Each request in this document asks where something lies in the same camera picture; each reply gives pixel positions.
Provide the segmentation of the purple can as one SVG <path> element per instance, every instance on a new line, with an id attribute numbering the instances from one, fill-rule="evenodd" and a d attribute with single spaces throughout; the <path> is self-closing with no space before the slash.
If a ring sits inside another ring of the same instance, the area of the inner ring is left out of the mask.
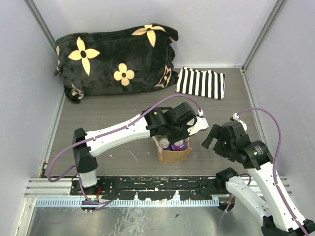
<path id="1" fill-rule="evenodd" d="M 163 150 L 171 150 L 171 143 L 167 138 L 159 139 L 158 144 Z"/>
<path id="2" fill-rule="evenodd" d="M 184 151 L 187 149 L 186 139 L 179 140 L 177 142 L 171 143 L 171 148 L 174 151 Z"/>

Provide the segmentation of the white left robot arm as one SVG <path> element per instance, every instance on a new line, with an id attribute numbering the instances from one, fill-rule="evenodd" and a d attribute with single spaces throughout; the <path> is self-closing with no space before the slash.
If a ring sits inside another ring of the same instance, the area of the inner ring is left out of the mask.
<path id="1" fill-rule="evenodd" d="M 151 106 L 141 114 L 108 128 L 85 132 L 77 129 L 73 135 L 73 155 L 81 189 L 88 195 L 98 190 L 96 157 L 122 144 L 154 136 L 166 136 L 171 143 L 193 135 L 192 128 L 203 117 L 203 111 L 181 103 L 175 108 Z"/>

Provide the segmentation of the burlap canvas tote bag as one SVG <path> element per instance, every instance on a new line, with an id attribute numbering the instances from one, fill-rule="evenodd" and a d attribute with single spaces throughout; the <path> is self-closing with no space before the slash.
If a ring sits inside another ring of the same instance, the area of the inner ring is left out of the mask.
<path id="1" fill-rule="evenodd" d="M 189 146 L 189 143 L 187 143 L 184 150 L 166 150 L 163 149 L 162 146 L 158 143 L 161 138 L 162 136 L 152 137 L 153 141 L 156 144 L 157 157 L 160 164 L 177 163 L 188 159 L 188 156 L 192 151 L 192 148 Z"/>

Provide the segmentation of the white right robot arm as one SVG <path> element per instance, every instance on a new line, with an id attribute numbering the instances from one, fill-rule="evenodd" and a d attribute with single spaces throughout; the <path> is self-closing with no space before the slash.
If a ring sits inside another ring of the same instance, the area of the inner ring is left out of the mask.
<path id="1" fill-rule="evenodd" d="M 242 121 L 215 124 L 202 143 L 232 162 L 243 165 L 257 183 L 262 196 L 258 196 L 234 169 L 227 168 L 216 174 L 216 188 L 220 193 L 234 195 L 258 220 L 265 236 L 308 236 L 315 231 L 313 220 L 306 219 L 286 192 L 277 171 L 274 158 L 260 140 L 250 141 Z"/>

